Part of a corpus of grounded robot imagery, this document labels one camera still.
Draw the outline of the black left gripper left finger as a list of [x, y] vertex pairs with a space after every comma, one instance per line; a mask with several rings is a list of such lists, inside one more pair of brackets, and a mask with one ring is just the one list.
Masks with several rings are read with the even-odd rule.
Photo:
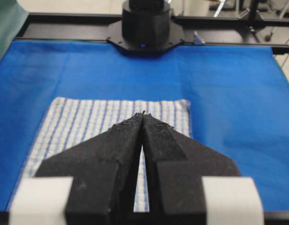
[[142, 114], [42, 161], [23, 179], [11, 225], [112, 225], [133, 211]]

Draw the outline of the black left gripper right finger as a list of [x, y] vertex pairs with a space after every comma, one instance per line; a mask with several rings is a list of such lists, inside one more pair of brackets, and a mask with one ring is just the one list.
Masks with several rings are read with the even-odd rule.
[[229, 157], [147, 114], [144, 153], [150, 211], [165, 225], [262, 225], [250, 177]]

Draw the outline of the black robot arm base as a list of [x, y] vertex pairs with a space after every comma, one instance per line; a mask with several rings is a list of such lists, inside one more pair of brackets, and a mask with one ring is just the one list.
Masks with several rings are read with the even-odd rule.
[[109, 25], [107, 41], [125, 53], [160, 55], [185, 42], [165, 0], [126, 0], [122, 19]]

